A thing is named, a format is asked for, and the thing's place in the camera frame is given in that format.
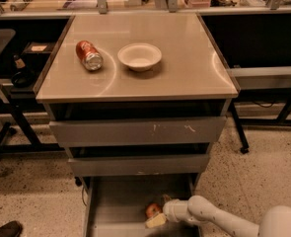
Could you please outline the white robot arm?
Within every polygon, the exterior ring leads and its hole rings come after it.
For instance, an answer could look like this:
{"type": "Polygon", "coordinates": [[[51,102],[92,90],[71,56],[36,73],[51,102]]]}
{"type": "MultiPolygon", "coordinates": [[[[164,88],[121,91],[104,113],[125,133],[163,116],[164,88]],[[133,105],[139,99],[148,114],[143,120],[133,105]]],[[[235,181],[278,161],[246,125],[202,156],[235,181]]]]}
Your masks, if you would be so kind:
{"type": "Polygon", "coordinates": [[[291,207],[272,207],[259,224],[222,210],[202,196],[192,196],[188,200],[172,199],[163,195],[164,205],[150,203],[146,210],[147,228],[164,225],[166,222],[185,222],[200,226],[211,222],[231,237],[291,237],[291,207]]]}

